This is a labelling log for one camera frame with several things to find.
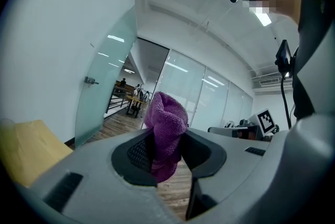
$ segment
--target desk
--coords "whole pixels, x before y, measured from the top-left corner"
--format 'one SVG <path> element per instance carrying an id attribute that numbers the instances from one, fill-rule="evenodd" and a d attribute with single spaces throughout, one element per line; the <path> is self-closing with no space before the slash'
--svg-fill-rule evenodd
<path id="1" fill-rule="evenodd" d="M 0 158 L 12 180 L 23 186 L 72 152 L 42 120 L 15 124 L 15 130 L 17 139 L 0 136 Z"/>
<path id="2" fill-rule="evenodd" d="M 129 109 L 130 109 L 131 104 L 132 104 L 133 101 L 134 101 L 134 102 L 137 102 L 137 103 L 140 104 L 139 107 L 138 107 L 138 110 L 136 110 L 136 114 L 135 114 L 135 118 L 137 118 L 137 116 L 138 116 L 138 112 L 140 111 L 140 108 L 141 108 L 141 104 L 142 104 L 142 103 L 143 103 L 143 104 L 146 104 L 146 102 L 144 102 L 144 101 L 140 101 L 140 100 L 138 99 L 137 96 L 126 96 L 126 99 L 129 100 L 129 106 L 128 106 L 128 109 L 127 109 L 126 114 L 129 114 Z"/>

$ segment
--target ceiling light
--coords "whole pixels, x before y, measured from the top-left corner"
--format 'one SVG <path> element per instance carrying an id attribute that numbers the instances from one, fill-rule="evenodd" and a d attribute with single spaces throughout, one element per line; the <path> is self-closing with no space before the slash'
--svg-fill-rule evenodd
<path id="1" fill-rule="evenodd" d="M 117 41 L 120 41 L 120 42 L 125 42 L 124 39 L 121 39 L 121 38 L 113 36 L 113 35 L 108 35 L 107 38 L 111 38 L 111 39 L 114 39 L 114 40 L 117 40 Z"/>
<path id="2" fill-rule="evenodd" d="M 271 23 L 270 17 L 267 14 L 255 13 L 263 26 L 267 26 Z"/>
<path id="3" fill-rule="evenodd" d="M 207 80 L 205 80 L 205 79 L 201 79 L 201 80 L 203 80 L 205 83 L 208 83 L 208 84 L 210 84 L 210 85 L 212 85 L 212 86 L 218 87 L 216 84 L 212 84 L 211 82 L 209 82 L 209 81 L 207 81 Z"/>
<path id="4" fill-rule="evenodd" d="M 124 71 L 128 72 L 128 73 L 135 73 L 134 71 L 129 71 L 127 69 L 124 69 Z"/>
<path id="5" fill-rule="evenodd" d="M 187 70 L 185 70 L 185 69 L 183 69 L 183 68 L 181 68 L 181 67 L 178 67 L 178 66 L 176 66 L 176 65 L 174 65 L 174 64 L 172 64 L 172 63 L 170 63 L 170 62 L 166 62 L 166 64 L 167 64 L 167 65 L 170 65 L 170 66 L 172 66 L 172 67 L 175 67 L 175 68 L 178 69 L 178 70 L 181 70 L 181 71 L 184 71 L 184 72 L 188 72 Z"/>
<path id="6" fill-rule="evenodd" d="M 100 55 L 104 55 L 105 57 L 108 57 L 108 58 L 109 58 L 109 56 L 108 56 L 108 55 L 106 55 L 106 54 L 102 54 L 102 53 L 98 53 L 98 54 L 100 54 Z"/>
<path id="7" fill-rule="evenodd" d="M 211 80 L 213 80 L 214 82 L 217 82 L 220 85 L 225 85 L 222 82 L 218 81 L 217 79 L 214 79 L 213 77 L 209 76 L 208 78 L 210 78 Z"/>

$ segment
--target railing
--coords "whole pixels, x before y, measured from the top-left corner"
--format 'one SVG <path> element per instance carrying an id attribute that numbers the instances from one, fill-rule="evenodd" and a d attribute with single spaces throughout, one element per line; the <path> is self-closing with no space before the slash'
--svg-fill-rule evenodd
<path id="1" fill-rule="evenodd" d="M 110 95 L 110 98 L 109 98 L 106 113 L 108 113 L 109 109 L 113 109 L 113 108 L 116 108 L 116 107 L 122 107 L 127 95 L 131 95 L 131 93 L 129 93 L 129 92 L 127 93 L 127 90 L 125 88 L 114 86 L 113 91 L 111 92 L 111 95 Z M 113 99 L 120 99 L 120 98 L 122 98 L 122 100 L 117 101 L 117 102 L 112 102 Z M 115 104 L 120 103 L 120 102 L 121 102 L 121 105 L 116 105 L 114 107 L 111 107 L 111 105 L 115 105 Z"/>

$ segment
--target air conditioner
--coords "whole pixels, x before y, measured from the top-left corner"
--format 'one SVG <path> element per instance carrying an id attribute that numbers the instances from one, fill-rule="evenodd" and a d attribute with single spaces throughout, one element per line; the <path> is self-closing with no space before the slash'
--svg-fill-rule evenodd
<path id="1" fill-rule="evenodd" d="M 271 78 L 271 79 L 260 80 L 259 82 L 260 82 L 260 85 L 278 84 L 280 80 L 279 78 Z"/>

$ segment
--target black slot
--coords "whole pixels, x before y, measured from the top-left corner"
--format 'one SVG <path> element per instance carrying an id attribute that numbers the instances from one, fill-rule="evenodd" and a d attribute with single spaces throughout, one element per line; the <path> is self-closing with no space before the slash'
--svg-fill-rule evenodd
<path id="1" fill-rule="evenodd" d="M 247 151 L 247 152 L 259 155 L 259 156 L 263 156 L 264 153 L 266 152 L 265 150 L 257 149 L 257 148 L 254 148 L 254 147 L 248 147 L 244 151 Z"/>
<path id="2" fill-rule="evenodd" d="M 62 212 L 82 179 L 83 176 L 80 174 L 67 174 L 44 198 L 44 202 L 57 212 Z"/>

